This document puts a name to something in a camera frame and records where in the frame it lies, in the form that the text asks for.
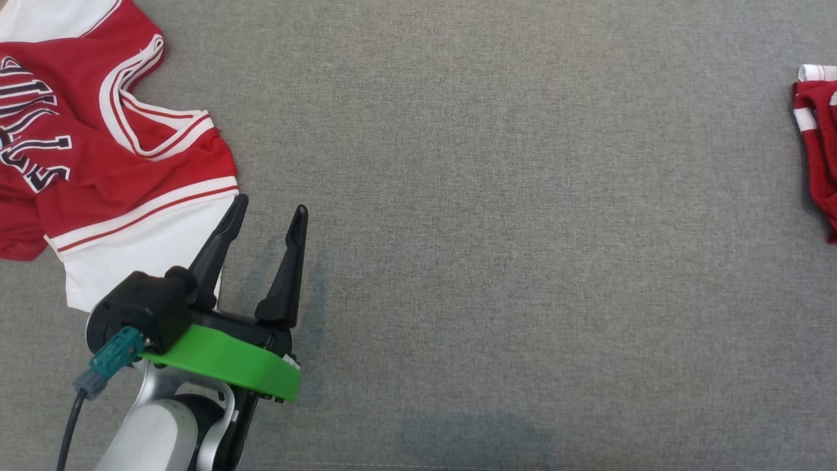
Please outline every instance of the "black cable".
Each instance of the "black cable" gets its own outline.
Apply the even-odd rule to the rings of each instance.
[[[69,419],[67,419],[67,428],[65,428],[64,430],[64,440],[61,441],[61,449],[58,451],[58,471],[64,471],[64,467],[67,465],[69,443],[73,441],[73,431],[75,430],[75,423],[79,421],[81,405],[85,403],[86,397],[87,391],[79,391],[79,394],[75,397],[73,409],[69,412]]]

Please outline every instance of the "green plastic part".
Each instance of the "green plastic part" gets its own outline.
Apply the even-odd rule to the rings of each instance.
[[[293,401],[300,388],[300,371],[290,363],[202,325],[191,325],[165,355],[143,352],[140,356],[286,401]]]

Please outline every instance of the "cable connector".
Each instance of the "cable connector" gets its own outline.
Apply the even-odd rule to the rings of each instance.
[[[75,391],[84,391],[87,399],[94,400],[105,389],[108,380],[136,360],[143,349],[140,331],[133,327],[123,327],[93,355],[90,369],[73,381]]]

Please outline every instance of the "gray fabric surface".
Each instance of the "gray fabric surface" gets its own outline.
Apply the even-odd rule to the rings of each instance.
[[[311,209],[299,400],[241,469],[837,468],[837,251],[789,114],[832,2],[140,5],[169,45],[138,94],[208,108],[251,198],[223,308]],[[88,358],[62,276],[0,261],[9,471],[53,468]]]

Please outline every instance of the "teal connector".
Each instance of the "teal connector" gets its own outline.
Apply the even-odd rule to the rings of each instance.
[[[109,380],[130,365],[142,353],[142,334],[133,327],[123,327],[90,359],[90,369]]]

